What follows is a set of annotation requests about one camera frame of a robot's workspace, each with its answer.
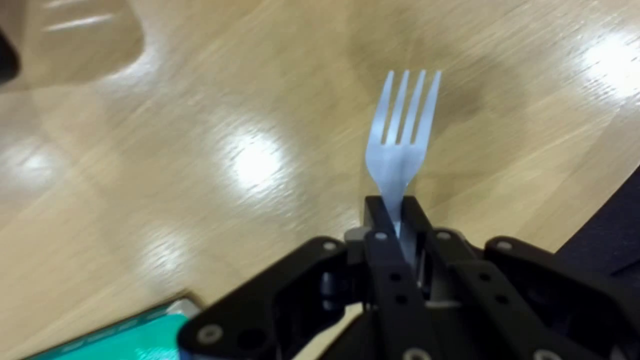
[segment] wood grain surface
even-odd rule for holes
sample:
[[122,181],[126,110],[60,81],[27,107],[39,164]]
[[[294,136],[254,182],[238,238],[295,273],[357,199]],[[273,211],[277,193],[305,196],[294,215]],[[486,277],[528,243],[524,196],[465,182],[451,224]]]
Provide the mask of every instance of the wood grain surface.
[[0,358],[360,224],[387,70],[442,70],[412,193],[561,246],[640,159],[631,0],[2,0]]

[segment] black metal bracket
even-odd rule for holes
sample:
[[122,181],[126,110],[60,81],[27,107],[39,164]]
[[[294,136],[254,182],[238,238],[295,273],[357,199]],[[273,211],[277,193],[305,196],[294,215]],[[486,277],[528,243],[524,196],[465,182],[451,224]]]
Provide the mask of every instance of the black metal bracket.
[[291,358],[362,305],[319,358],[640,358],[640,303],[605,279],[514,238],[480,252],[431,229],[415,199],[403,199],[399,240],[378,196],[364,226],[360,240],[307,240],[189,321],[184,357]]
[[20,58],[13,46],[5,41],[0,31],[0,85],[16,79],[20,72]]

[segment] table surface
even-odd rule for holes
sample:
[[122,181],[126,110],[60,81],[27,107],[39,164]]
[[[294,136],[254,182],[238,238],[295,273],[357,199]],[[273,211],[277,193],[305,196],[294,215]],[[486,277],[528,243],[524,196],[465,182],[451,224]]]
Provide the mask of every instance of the table surface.
[[360,224],[387,70],[442,70],[437,226],[561,246],[640,159],[640,5],[5,0],[0,349],[206,303]]

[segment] fork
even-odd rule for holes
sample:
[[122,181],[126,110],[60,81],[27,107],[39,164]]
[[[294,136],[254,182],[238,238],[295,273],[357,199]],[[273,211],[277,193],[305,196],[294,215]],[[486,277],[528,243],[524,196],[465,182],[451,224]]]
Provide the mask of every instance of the fork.
[[399,222],[402,199],[407,185],[415,179],[426,159],[442,72],[437,70],[434,75],[434,81],[423,101],[418,122],[415,119],[422,102],[422,91],[426,88],[423,86],[426,72],[423,70],[418,72],[418,81],[415,81],[407,110],[403,110],[403,102],[409,97],[406,95],[407,79],[409,79],[409,72],[403,70],[393,110],[387,116],[390,102],[391,102],[391,88],[393,88],[393,72],[387,72],[382,95],[379,95],[378,110],[368,134],[368,146],[365,146],[368,174],[371,177],[371,181],[375,182],[382,195],[385,213],[393,222],[398,240],[399,240],[399,226],[402,226]]

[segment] bolt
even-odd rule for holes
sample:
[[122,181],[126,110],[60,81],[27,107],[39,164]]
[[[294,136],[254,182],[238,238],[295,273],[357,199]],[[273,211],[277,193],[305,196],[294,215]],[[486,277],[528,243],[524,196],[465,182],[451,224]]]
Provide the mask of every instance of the bolt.
[[427,353],[423,353],[422,349],[407,349],[402,354],[402,360],[431,360],[431,357]]
[[511,250],[514,246],[511,246],[509,243],[502,240],[502,243],[495,245],[495,249],[502,250],[502,252],[507,252],[507,250]]
[[448,232],[437,232],[436,238],[437,238],[437,240],[449,240],[451,235],[448,235]]
[[221,335],[223,332],[219,327],[208,324],[199,329],[197,343],[210,346],[210,345],[215,345],[221,339]]
[[555,353],[540,349],[534,353],[534,360],[561,360]]
[[323,243],[321,249],[327,250],[327,252],[331,252],[331,250],[335,250],[338,246],[335,246],[334,243]]

